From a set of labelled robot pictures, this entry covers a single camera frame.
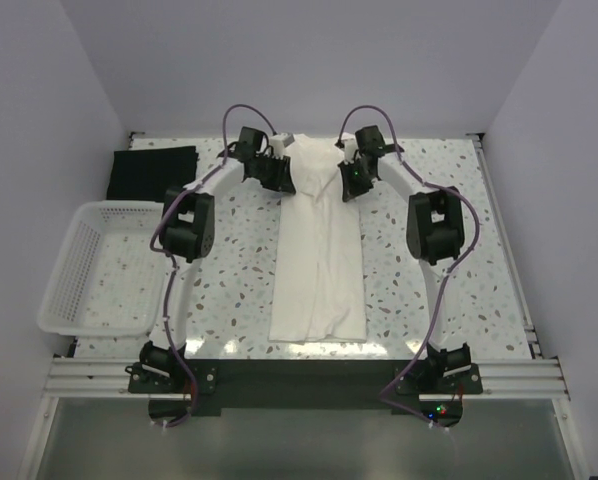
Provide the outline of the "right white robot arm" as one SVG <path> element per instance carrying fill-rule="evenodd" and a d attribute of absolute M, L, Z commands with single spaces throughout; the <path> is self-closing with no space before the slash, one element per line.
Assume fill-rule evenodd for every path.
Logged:
<path fill-rule="evenodd" d="M 339 169 L 345 202 L 384 182 L 407 203 L 406 245 L 421 270 L 430 314 L 417 351 L 429 363 L 424 369 L 427 386 L 448 392 L 471 361 L 461 332 L 461 289 L 454 284 L 456 262 L 468 253 L 462 196 L 454 187 L 426 186 L 417 180 L 403 164 L 403 150 L 386 143 L 376 125 L 358 130 L 351 139 L 338 139 L 335 146 L 344 155 Z"/>

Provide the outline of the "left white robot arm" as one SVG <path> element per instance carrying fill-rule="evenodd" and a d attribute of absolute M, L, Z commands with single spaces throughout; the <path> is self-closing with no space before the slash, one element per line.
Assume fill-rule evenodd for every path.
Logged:
<path fill-rule="evenodd" d="M 244 127 L 237 141 L 225 146 L 219 165 L 202 178 L 167 191 L 162 218 L 150 240 L 150 250 L 165 256 L 169 272 L 149 347 L 175 360 L 184 359 L 186 320 L 172 306 L 172 298 L 177 283 L 184 291 L 189 290 L 188 284 L 212 250 L 217 201 L 246 180 L 255 180 L 273 192 L 294 194 L 291 159 L 287 155 L 293 143 L 291 133 L 267 135 Z"/>

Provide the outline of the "white t shirt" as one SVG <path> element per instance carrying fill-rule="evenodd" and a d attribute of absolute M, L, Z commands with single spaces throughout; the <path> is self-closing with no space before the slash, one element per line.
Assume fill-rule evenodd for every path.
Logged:
<path fill-rule="evenodd" d="M 343 153 L 305 134 L 287 153 L 296 193 L 281 201 L 269 339 L 364 342 L 360 212 L 343 201 Z"/>

